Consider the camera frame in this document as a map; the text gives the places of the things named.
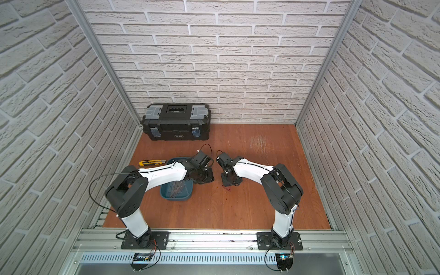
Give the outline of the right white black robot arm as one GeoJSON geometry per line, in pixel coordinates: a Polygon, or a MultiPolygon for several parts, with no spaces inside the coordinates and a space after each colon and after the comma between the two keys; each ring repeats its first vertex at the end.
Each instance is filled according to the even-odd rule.
{"type": "Polygon", "coordinates": [[[224,187],[238,186],[243,179],[260,184],[275,209],[275,221],[271,228],[272,238],[279,246],[285,243],[293,232],[293,218],[304,191],[298,181],[283,164],[265,166],[242,157],[232,159],[226,153],[217,157],[223,169],[224,187]]]}

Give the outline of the teal plastic storage box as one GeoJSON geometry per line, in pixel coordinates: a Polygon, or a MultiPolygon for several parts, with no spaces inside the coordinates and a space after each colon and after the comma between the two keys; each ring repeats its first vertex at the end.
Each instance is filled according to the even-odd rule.
{"type": "Polygon", "coordinates": [[[191,198],[194,181],[185,172],[173,175],[172,181],[160,186],[160,195],[168,201],[187,201],[191,198]]]}

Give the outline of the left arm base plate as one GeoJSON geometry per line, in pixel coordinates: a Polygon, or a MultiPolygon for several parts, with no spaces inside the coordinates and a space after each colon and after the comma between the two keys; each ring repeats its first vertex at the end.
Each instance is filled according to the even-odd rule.
{"type": "Polygon", "coordinates": [[[147,232],[140,238],[135,238],[129,231],[125,233],[122,239],[122,250],[139,250],[139,249],[153,249],[157,247],[160,250],[166,249],[169,231],[152,231],[147,232]]]}

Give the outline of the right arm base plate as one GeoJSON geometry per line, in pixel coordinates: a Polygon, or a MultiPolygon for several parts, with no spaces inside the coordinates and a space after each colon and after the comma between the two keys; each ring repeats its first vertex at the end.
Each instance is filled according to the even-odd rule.
{"type": "Polygon", "coordinates": [[[275,232],[257,232],[257,246],[258,250],[303,250],[303,244],[298,232],[290,232],[284,238],[279,237],[275,232]]]}

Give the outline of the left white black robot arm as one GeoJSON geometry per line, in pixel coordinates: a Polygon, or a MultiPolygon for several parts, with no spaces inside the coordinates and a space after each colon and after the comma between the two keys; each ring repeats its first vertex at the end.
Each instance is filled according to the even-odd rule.
{"type": "Polygon", "coordinates": [[[192,180],[196,184],[214,181],[211,158],[176,161],[158,168],[127,166],[105,191],[105,197],[135,239],[149,235],[150,227],[140,210],[144,194],[170,182],[192,180]]]}

